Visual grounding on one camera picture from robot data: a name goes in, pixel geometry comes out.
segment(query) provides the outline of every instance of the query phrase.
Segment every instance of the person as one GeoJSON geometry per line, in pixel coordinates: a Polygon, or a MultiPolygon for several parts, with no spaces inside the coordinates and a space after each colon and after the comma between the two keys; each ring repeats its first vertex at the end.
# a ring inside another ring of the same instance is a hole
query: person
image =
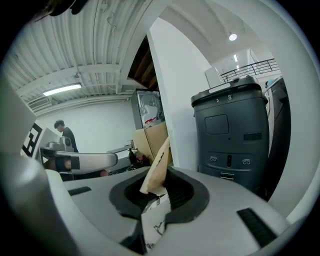
{"type": "Polygon", "coordinates": [[[75,140],[74,133],[69,127],[65,127],[65,122],[63,120],[57,120],[54,123],[54,128],[58,130],[58,132],[62,133],[62,136],[68,137],[71,140],[71,146],[73,147],[73,152],[78,153],[77,144],[75,140]]]}

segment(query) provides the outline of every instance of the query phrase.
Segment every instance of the railing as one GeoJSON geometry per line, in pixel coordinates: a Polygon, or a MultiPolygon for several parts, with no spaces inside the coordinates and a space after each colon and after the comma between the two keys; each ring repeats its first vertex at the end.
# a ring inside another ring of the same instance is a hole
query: railing
{"type": "Polygon", "coordinates": [[[227,83],[236,77],[243,76],[256,76],[259,74],[264,74],[272,71],[278,71],[279,66],[274,58],[259,61],[253,64],[239,67],[237,69],[231,70],[229,72],[221,74],[221,79],[227,83]]]}

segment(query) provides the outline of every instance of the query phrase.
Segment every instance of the cardboard box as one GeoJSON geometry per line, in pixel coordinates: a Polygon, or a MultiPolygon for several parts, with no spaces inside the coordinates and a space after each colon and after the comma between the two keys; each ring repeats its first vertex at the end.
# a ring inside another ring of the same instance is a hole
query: cardboard box
{"type": "MultiPolygon", "coordinates": [[[[133,142],[138,151],[150,159],[150,163],[155,157],[168,137],[166,122],[162,122],[152,127],[139,129],[134,132],[133,142]]],[[[171,151],[169,151],[168,164],[172,163],[171,151]]]]}

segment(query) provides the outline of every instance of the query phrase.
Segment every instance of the brown paper bag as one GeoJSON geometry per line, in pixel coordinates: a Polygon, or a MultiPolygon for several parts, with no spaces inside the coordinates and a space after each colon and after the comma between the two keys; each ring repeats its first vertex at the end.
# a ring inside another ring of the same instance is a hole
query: brown paper bag
{"type": "Polygon", "coordinates": [[[148,194],[151,192],[156,195],[164,195],[168,193],[163,184],[167,174],[169,147],[170,141],[168,137],[159,149],[151,168],[142,183],[140,188],[141,193],[148,194]]]}

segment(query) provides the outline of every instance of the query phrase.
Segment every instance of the black shirt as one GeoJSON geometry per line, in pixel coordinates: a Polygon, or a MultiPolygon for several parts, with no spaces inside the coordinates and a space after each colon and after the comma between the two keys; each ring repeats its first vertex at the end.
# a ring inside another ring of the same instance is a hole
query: black shirt
{"type": "Polygon", "coordinates": [[[72,130],[70,130],[69,127],[64,128],[62,136],[68,137],[71,140],[71,146],[74,149],[73,152],[78,153],[79,151],[77,149],[77,144],[76,144],[74,133],[72,132],[72,130]]]}

